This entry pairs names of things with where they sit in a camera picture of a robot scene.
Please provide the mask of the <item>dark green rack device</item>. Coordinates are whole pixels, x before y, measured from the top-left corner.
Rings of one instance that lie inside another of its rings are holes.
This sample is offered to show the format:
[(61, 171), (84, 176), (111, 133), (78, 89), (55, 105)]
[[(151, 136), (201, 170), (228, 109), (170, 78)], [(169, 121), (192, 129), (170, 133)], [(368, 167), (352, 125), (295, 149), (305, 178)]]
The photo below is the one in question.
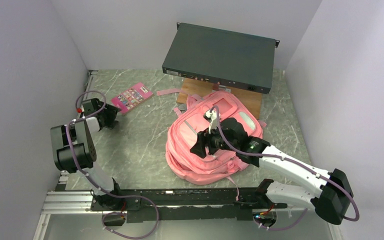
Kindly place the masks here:
[(278, 45), (273, 38), (179, 22), (162, 71), (268, 94)]

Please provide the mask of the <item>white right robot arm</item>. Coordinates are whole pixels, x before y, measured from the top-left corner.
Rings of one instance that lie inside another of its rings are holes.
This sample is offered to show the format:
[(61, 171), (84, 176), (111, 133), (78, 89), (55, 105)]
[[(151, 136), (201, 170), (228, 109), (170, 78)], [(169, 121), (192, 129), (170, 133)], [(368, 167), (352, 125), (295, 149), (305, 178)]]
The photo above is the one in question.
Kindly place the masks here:
[(210, 127), (197, 133), (190, 148), (202, 159), (219, 150), (232, 151), (246, 164), (277, 171), (295, 182), (287, 185), (265, 178), (255, 190), (256, 203), (262, 208), (276, 204), (303, 207), (333, 225), (360, 219), (351, 185), (342, 170), (328, 171), (297, 160), (268, 141), (248, 135), (234, 118), (211, 120)]

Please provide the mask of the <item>grey metal bracket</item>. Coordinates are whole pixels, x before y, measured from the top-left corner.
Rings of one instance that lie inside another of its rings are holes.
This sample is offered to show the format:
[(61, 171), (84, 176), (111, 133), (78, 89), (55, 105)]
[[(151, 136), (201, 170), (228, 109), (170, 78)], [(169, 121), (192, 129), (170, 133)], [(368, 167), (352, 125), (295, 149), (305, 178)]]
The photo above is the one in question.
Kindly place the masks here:
[(212, 92), (217, 92), (217, 91), (223, 91), (223, 92), (230, 93), (232, 90), (230, 88), (226, 87), (225, 85), (214, 84), (212, 86)]

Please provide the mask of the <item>silver side rail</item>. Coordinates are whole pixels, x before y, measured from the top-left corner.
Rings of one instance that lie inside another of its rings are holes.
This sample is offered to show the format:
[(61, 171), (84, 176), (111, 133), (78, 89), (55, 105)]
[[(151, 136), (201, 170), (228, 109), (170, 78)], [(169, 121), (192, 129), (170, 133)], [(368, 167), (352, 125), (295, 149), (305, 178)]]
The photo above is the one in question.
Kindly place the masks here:
[(87, 180), (91, 180), (94, 175), (97, 159), (92, 133), (98, 132), (100, 127), (96, 117), (83, 116), (82, 102), (90, 99), (90, 94), (96, 93), (92, 89), (92, 83), (97, 74), (97, 70), (87, 72), (83, 92), (74, 101), (75, 118), (50, 130), (53, 161), (57, 169), (69, 174), (79, 174)]

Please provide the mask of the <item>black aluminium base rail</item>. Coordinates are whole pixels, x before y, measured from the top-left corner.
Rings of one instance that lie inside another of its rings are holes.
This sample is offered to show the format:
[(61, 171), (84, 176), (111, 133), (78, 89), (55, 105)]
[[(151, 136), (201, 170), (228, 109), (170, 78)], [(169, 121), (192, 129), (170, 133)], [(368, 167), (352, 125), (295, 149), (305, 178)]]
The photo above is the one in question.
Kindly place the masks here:
[(125, 199), (115, 206), (99, 204), (90, 190), (50, 191), (42, 214), (125, 214), (127, 223), (145, 221), (234, 219), (251, 221), (254, 215), (285, 209), (285, 203), (272, 203), (254, 187), (124, 189)]

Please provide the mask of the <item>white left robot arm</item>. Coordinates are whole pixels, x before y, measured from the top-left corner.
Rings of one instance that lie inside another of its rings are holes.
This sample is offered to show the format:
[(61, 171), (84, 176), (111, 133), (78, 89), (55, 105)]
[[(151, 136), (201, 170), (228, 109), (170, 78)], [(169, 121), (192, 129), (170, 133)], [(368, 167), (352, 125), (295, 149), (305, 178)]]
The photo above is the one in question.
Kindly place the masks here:
[(119, 108), (98, 98), (87, 99), (78, 109), (80, 116), (72, 122), (50, 129), (53, 161), (60, 171), (79, 173), (92, 185), (94, 195), (111, 210), (124, 203), (117, 182), (97, 163), (92, 133), (113, 129)]

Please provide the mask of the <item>pink sticker card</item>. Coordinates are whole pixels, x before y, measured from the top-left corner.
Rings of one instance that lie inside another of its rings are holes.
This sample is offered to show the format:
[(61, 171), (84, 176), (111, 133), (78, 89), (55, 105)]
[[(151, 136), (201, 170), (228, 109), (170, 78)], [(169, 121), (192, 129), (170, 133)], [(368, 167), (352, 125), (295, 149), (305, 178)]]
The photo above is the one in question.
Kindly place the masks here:
[(146, 87), (142, 82), (139, 82), (113, 97), (111, 103), (119, 109), (121, 114), (125, 115), (153, 95), (150, 88)]

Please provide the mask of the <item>pink student backpack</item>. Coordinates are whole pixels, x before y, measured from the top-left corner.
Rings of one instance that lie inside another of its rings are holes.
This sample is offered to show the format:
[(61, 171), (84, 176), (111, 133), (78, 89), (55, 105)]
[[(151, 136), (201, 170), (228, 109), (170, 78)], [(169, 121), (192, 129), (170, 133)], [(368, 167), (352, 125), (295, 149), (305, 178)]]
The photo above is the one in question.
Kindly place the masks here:
[(221, 179), (230, 180), (232, 174), (248, 167), (233, 151), (218, 150), (205, 158), (190, 152), (197, 142), (198, 132), (208, 129), (210, 123), (204, 115), (213, 106), (218, 106), (221, 120), (234, 118), (250, 136), (262, 138), (266, 127), (265, 122), (256, 119), (230, 92), (213, 91), (203, 97), (188, 95), (186, 111), (174, 109), (177, 119), (168, 128), (165, 157), (168, 166), (178, 177), (195, 185), (209, 185)]

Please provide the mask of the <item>wooden support block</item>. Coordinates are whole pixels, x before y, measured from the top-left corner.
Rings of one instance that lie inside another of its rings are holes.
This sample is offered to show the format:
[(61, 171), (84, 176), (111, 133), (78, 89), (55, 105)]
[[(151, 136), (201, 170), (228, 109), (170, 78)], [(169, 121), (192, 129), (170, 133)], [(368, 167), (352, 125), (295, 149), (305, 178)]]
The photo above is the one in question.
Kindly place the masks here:
[[(204, 97), (215, 90), (221, 88), (217, 88), (219, 85), (210, 82), (204, 82), (200, 80), (184, 78), (183, 84), (180, 88), (182, 91), (178, 94), (176, 102), (178, 104), (185, 104), (187, 100), (187, 95), (199, 95)], [(243, 90), (235, 87), (227, 87), (230, 89), (230, 92), (235, 95), (243, 105), (251, 112), (251, 114), (258, 120), (260, 118), (260, 110), (263, 102), (263, 94), (248, 90)]]

